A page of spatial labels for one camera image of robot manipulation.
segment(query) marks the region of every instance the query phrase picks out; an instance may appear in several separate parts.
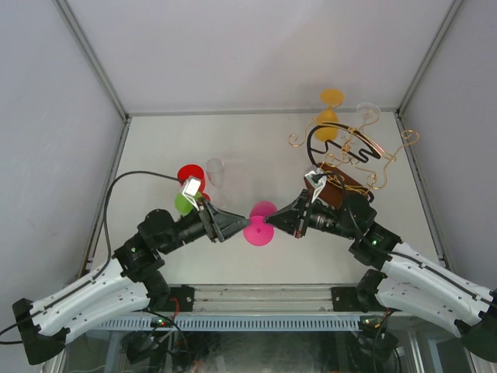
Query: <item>white tabletop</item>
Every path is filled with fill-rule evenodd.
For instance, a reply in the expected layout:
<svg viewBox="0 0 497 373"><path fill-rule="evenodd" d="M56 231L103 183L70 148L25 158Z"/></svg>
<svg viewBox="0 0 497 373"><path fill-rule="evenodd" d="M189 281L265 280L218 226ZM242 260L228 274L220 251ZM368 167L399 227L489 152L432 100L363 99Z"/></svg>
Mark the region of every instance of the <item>white tabletop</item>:
<svg viewBox="0 0 497 373"><path fill-rule="evenodd" d="M225 164L224 188L233 196L226 211L248 216L260 200L282 208L304 188L304 171L310 165L305 147L293 148L287 138L292 133L302 136L310 119L310 114L135 117L117 174L143 169L176 176L186 164L203 166L209 158L218 157ZM355 113L341 113L339 119L360 125ZM392 152L401 145L393 113L382 113L367 133ZM109 204L113 249L134 235L137 225L155 208L165 208L178 218L174 208L178 192L178 183L153 176L120 181ZM403 150L389 167L387 186L374 195L376 221L436 260ZM276 231L273 241L263 247L250 245L241 233L217 244L202 238L168 255L161 271L170 284L350 284L367 270L348 252L351 243L311 229L302 239ZM94 265L105 257L105 240L100 239Z"/></svg>

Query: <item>gray wall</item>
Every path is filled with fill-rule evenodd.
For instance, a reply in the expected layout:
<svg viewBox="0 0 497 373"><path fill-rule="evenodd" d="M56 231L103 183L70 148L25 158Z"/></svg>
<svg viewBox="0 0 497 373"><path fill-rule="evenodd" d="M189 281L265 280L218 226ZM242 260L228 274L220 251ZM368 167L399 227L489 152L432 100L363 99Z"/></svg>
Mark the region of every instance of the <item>gray wall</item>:
<svg viewBox="0 0 497 373"><path fill-rule="evenodd" d="M497 2L468 1L406 113L455 270L497 288Z"/></svg>
<svg viewBox="0 0 497 373"><path fill-rule="evenodd" d="M3 329L13 302L74 279L121 124L52 2L4 0L0 45ZM20 346L0 346L0 361L34 371Z"/></svg>

